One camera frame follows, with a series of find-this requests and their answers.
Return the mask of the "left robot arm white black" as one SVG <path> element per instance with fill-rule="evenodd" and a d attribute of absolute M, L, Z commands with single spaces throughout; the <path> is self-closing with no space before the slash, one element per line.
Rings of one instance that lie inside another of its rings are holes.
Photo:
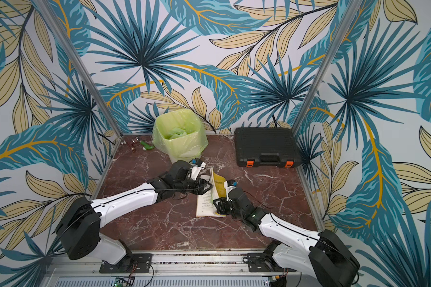
<path fill-rule="evenodd" d="M 79 198 L 55 228 L 57 239 L 71 260 L 91 257 L 124 271 L 132 270 L 137 261 L 130 249 L 102 234 L 101 228 L 137 209 L 163 202 L 175 193 L 205 194 L 213 187 L 201 178 L 205 169 L 206 163 L 201 159 L 179 160 L 169 171 L 131 190 L 95 200 Z"/>

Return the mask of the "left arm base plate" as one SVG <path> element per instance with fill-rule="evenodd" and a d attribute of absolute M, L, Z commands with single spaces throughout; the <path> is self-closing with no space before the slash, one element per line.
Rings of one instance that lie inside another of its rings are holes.
<path fill-rule="evenodd" d="M 102 261 L 99 272 L 100 274 L 145 274 L 151 269 L 152 257 L 153 254 L 134 253 L 127 255 L 115 265 Z"/>

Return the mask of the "yellow cover book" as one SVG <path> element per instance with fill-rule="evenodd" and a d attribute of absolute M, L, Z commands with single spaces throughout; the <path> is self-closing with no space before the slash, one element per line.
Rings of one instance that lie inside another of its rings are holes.
<path fill-rule="evenodd" d="M 224 186 L 226 179 L 216 174 L 213 168 L 210 169 L 208 175 L 202 175 L 201 179 L 206 179 L 213 187 L 205 194 L 197 197 L 196 217 L 224 218 L 225 215 L 217 213 L 217 208 L 213 201 L 221 197 L 226 197 L 226 189 Z"/>

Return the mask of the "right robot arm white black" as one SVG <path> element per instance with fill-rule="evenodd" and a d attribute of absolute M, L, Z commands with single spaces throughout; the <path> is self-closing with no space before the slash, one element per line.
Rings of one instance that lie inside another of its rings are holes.
<path fill-rule="evenodd" d="M 336 233 L 314 232 L 282 220 L 254 206 L 239 187 L 232 187 L 213 205 L 217 213 L 241 220 L 252 231 L 271 238 L 272 246 L 265 253 L 278 267 L 312 276 L 323 287 L 353 287 L 358 283 L 360 264 Z"/>

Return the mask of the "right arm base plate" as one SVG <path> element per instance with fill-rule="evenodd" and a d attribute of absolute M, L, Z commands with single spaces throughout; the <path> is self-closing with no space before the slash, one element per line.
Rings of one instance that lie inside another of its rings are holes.
<path fill-rule="evenodd" d="M 280 267 L 270 255 L 265 253 L 248 253 L 243 258 L 243 263 L 248 265 L 250 273 L 289 273 L 296 271 Z"/>

